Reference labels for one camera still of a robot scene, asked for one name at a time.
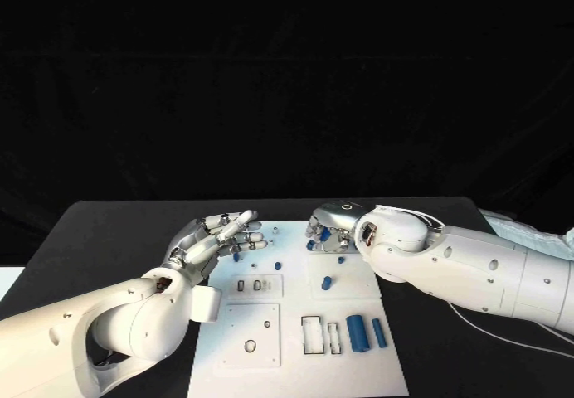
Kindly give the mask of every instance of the blue object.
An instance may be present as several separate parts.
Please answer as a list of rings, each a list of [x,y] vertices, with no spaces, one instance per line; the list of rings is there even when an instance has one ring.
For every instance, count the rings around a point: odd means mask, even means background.
[[[323,290],[329,290],[330,287],[331,287],[331,277],[326,276],[326,278],[323,279],[323,284],[320,285],[320,288]]]
[[[320,241],[324,242],[329,239],[329,236],[331,235],[331,233],[329,232],[329,230],[323,227],[323,232],[320,233]]]
[[[368,332],[360,315],[346,317],[346,328],[349,329],[350,348],[353,352],[365,352],[370,349],[368,345]]]
[[[382,334],[382,327],[380,327],[380,322],[379,319],[373,319],[373,329],[375,329],[375,335],[376,335],[376,342],[379,342],[379,348],[385,348],[386,346],[386,340],[385,340],[385,335]]]

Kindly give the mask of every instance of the small blue part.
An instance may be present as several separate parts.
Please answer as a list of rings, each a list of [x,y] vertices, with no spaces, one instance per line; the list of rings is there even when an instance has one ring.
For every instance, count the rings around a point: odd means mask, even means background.
[[[331,235],[331,233],[329,232],[329,230],[326,228],[323,228],[323,232],[320,233],[320,241],[324,242],[329,239],[329,236]]]
[[[365,352],[370,349],[368,345],[368,332],[360,315],[346,317],[346,328],[349,329],[350,348],[353,352]]]
[[[326,276],[326,278],[323,279],[323,284],[320,285],[320,288],[323,290],[329,290],[329,288],[331,287],[331,277]]]
[[[379,342],[379,348],[385,348],[386,346],[386,340],[385,340],[385,335],[382,334],[382,327],[380,327],[380,322],[379,319],[373,319],[373,329],[375,329],[375,335],[376,335],[376,342]]]

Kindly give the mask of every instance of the robotic hand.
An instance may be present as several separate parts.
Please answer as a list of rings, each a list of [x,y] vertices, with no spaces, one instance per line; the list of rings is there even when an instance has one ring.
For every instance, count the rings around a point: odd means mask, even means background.
[[[101,396],[171,355],[189,319],[218,318],[220,291],[197,286],[218,255],[267,246],[255,218],[245,211],[193,220],[141,278],[0,322],[0,396]],[[86,341],[108,350],[106,361],[95,363]]]
[[[307,249],[362,254],[375,273],[473,311],[574,334],[574,264],[487,233],[388,206],[336,201],[311,215]]]

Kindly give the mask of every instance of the black table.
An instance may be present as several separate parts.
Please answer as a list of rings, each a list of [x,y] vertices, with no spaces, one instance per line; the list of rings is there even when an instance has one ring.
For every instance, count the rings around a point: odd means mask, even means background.
[[[365,206],[419,210],[447,225],[493,233],[473,202],[463,197],[350,200]],[[326,201],[78,202],[4,296],[0,319],[144,274],[158,266],[171,237],[193,218],[252,209],[264,221],[306,220]],[[411,396],[568,395],[574,360],[489,337],[464,323],[445,302],[409,284],[379,279],[379,285]],[[471,311],[463,314],[494,334],[574,354],[574,347],[533,323]],[[171,356],[125,381],[108,397],[186,397],[197,332],[199,324],[190,323]]]

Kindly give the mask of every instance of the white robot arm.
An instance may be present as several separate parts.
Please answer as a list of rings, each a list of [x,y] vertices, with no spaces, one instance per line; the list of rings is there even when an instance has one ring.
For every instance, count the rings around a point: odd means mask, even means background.
[[[193,220],[141,278],[0,322],[1,397],[101,396],[173,353],[189,319],[218,318],[220,291],[197,286],[218,255],[267,246],[249,232],[261,226],[255,217],[245,211]],[[89,338],[121,361],[95,363]]]
[[[375,273],[460,307],[574,334],[574,269],[487,233],[445,226],[417,211],[344,201],[313,212],[308,250],[357,250]]]

